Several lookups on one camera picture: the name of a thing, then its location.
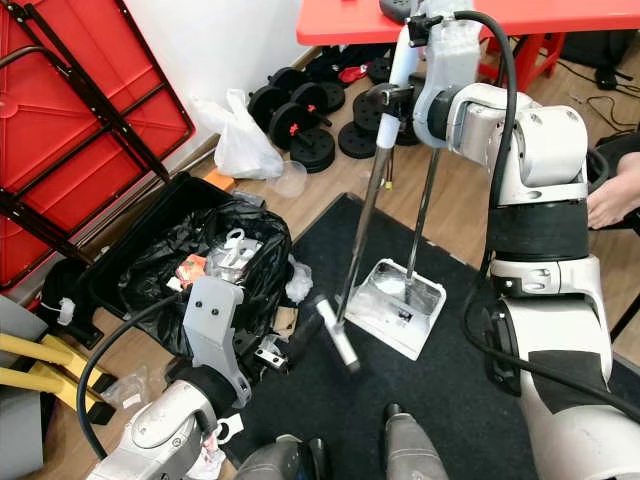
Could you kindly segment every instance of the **chair leg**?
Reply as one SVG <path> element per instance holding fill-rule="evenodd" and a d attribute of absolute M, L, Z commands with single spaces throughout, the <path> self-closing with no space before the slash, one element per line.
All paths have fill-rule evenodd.
<path fill-rule="evenodd" d="M 611 342 L 615 342 L 616 338 L 622 333 L 625 327 L 629 324 L 629 322 L 635 317 L 636 313 L 640 310 L 640 293 L 635 298 L 627 311 L 622 314 L 618 323 L 611 329 Z"/>

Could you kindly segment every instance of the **wooden floor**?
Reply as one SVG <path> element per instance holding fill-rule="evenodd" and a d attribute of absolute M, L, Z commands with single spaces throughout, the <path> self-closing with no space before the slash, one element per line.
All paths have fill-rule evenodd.
<path fill-rule="evenodd" d="M 575 66 L 591 76 L 591 70 Z M 640 83 L 640 38 L 621 65 L 620 70 L 636 77 Z M 362 80 L 346 90 L 345 106 L 333 115 L 335 135 L 351 121 L 351 101 L 363 89 L 369 87 Z M 588 106 L 581 105 L 571 95 L 584 98 L 603 92 L 562 67 L 552 78 L 539 78 L 531 86 L 529 95 L 541 104 L 566 104 L 580 112 L 587 123 L 590 142 L 611 135 L 613 130 L 594 114 Z M 616 99 L 616 116 L 621 121 L 640 120 L 640 100 L 625 97 L 616 92 L 606 93 Z M 608 111 L 606 101 L 598 104 Z M 413 228 L 420 192 L 428 165 L 429 150 L 424 146 L 399 147 L 395 160 L 392 191 L 383 191 L 378 208 Z M 303 196 L 291 200 L 279 197 L 264 182 L 242 182 L 243 190 L 263 195 L 270 210 L 281 215 L 288 223 L 294 239 L 342 192 L 363 195 L 371 160 L 354 160 L 337 150 L 334 164 L 326 171 L 309 176 Z M 451 251 L 462 260 L 478 265 L 483 248 L 486 227 L 487 178 L 479 166 L 447 153 L 441 159 L 434 187 L 426 237 Z M 627 305 L 640 291 L 640 239 L 633 232 L 594 232 L 590 235 L 593 253 L 600 258 L 602 283 L 609 325 L 613 326 Z M 103 310 L 95 316 L 95 323 L 110 333 L 120 321 Z M 620 355 L 640 365 L 640 318 L 636 318 L 614 345 Z M 164 384 L 162 368 L 170 355 L 139 331 L 131 331 L 121 338 L 101 362 L 118 376 L 133 372 L 140 365 L 147 365 L 151 373 L 151 387 L 157 395 Z M 106 427 L 96 427 L 107 450 L 112 450 L 120 437 L 129 415 L 119 412 Z M 80 433 L 74 412 L 57 405 L 45 445 L 46 465 L 32 479 L 84 478 L 96 458 Z"/>

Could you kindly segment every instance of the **white plastic bag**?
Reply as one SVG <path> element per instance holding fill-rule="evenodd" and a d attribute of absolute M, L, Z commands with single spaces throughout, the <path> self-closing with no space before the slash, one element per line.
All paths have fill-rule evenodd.
<path fill-rule="evenodd" d="M 282 175 L 282 157 L 249 115 L 242 90 L 227 90 L 231 111 L 209 100 L 194 98 L 193 102 L 204 124 L 220 134 L 213 158 L 221 174 L 254 179 Z"/>

